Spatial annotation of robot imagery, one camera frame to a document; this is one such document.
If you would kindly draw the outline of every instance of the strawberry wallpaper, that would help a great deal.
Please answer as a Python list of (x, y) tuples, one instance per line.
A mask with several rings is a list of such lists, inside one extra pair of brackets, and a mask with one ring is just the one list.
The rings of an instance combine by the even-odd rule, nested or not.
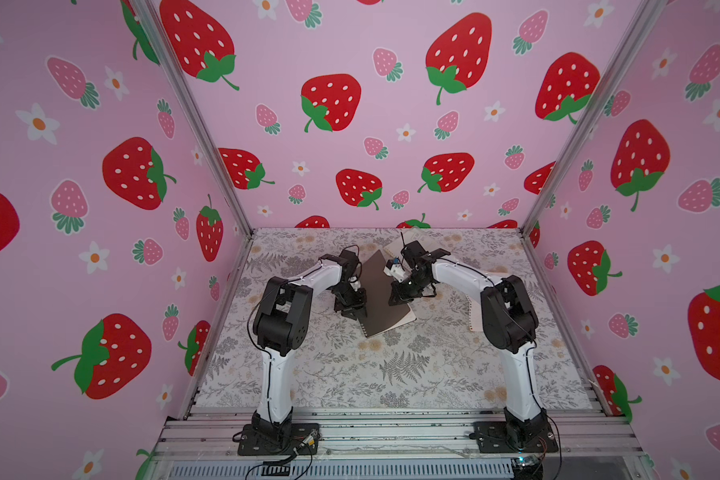
[(242, 235), (157, 62), (128, 2), (0, 1), (0, 478), (141, 480), (180, 415)]
[(153, 1), (254, 227), (516, 226), (640, 4)]
[(720, 0), (665, 7), (540, 224), (535, 253), (656, 477), (719, 479)]

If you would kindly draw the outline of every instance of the pink wall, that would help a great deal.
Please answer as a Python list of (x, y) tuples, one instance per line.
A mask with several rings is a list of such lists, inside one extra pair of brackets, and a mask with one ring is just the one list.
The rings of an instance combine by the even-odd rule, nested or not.
[[(596, 71), (607, 66), (639, 2), (566, 0), (545, 12), (528, 1), (155, 4), (214, 141), (234, 150), (224, 153), (254, 227), (295, 226), (313, 215), (331, 226), (397, 226), (422, 214), (432, 226), (482, 227), (527, 216), (536, 173), (545, 179), (544, 166), (573, 127), (568, 118), (543, 118), (555, 111), (557, 95), (579, 100), (594, 90)], [(215, 55), (210, 66), (208, 51)], [(569, 52), (584, 58), (564, 57)], [(451, 65), (459, 72), (449, 80), (439, 69)], [(427, 67), (434, 67), (432, 78)], [(348, 90), (339, 90), (344, 85)], [(457, 93), (443, 91), (437, 105), (436, 85)], [(316, 117), (307, 133), (302, 94)], [(332, 131), (321, 129), (329, 124)], [(513, 146), (522, 151), (508, 159)], [(458, 168), (442, 166), (451, 158)], [(446, 178), (430, 179), (442, 191), (425, 186), (425, 166), (444, 170)], [(355, 171), (337, 182), (346, 169)]]
[[(0, 478), (137, 478), (147, 458), (137, 452), (180, 414), (191, 378), (177, 343), (212, 319), (210, 278), (223, 292), (240, 250), (207, 164), (193, 161), (196, 140), (164, 73), (142, 48), (134, 60), (134, 41), (115, 0), (0, 1)], [(49, 71), (50, 56), (68, 63), (52, 60)], [(58, 81), (54, 72), (63, 72)], [(172, 110), (162, 126), (161, 99)], [(130, 138), (144, 140), (110, 153)], [(150, 146), (176, 178), (163, 202), (156, 159), (143, 157)], [(222, 237), (220, 224), (212, 232), (213, 244), (222, 240), (213, 261), (196, 235), (208, 194), (223, 225)], [(187, 218), (178, 232), (177, 207)], [(148, 241), (140, 264), (132, 250), (147, 239), (162, 257)], [(171, 305), (178, 324), (166, 322), (167, 341)]]
[[(601, 385), (615, 391), (614, 409), (631, 410), (635, 434), (664, 479), (720, 478), (716, 45), (720, 1), (666, 7), (619, 86), (610, 116), (598, 122), (542, 216), (536, 249), (552, 268), (549, 277)], [(690, 101), (687, 88), (705, 93)], [(588, 160), (591, 180), (580, 169)], [(648, 176), (628, 181), (638, 165)], [(585, 244), (591, 241), (599, 244)], [(610, 273), (622, 276), (605, 277), (604, 252)], [(610, 372), (618, 382), (605, 382)], [(638, 396), (642, 402), (627, 403)]]

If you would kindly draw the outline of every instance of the metal base plate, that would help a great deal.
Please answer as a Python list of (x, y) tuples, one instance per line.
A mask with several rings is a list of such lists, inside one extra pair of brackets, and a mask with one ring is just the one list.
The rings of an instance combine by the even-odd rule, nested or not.
[[(510, 447), (505, 440), (500, 440), (500, 438), (507, 437), (506, 422), (475, 422), (474, 430), (476, 433), (484, 435), (478, 436), (480, 453), (518, 453), (518, 450)], [(522, 453), (542, 453), (544, 444), (540, 440), (541, 438), (547, 444), (547, 453), (557, 452), (559, 448), (557, 439), (552, 433), (552, 427), (547, 423), (544, 430), (534, 440), (528, 442)]]
[[(320, 424), (318, 423), (294, 423), (291, 426), (290, 445), (286, 448), (280, 448), (272, 443), (268, 437), (262, 436), (258, 431), (254, 430), (249, 424), (242, 428), (242, 439), (237, 447), (237, 455), (239, 456), (281, 456), (289, 455), (293, 452), (294, 447), (306, 438), (312, 430), (316, 430), (319, 438)], [(299, 455), (317, 455), (318, 438), (311, 446), (303, 446), (298, 450)]]

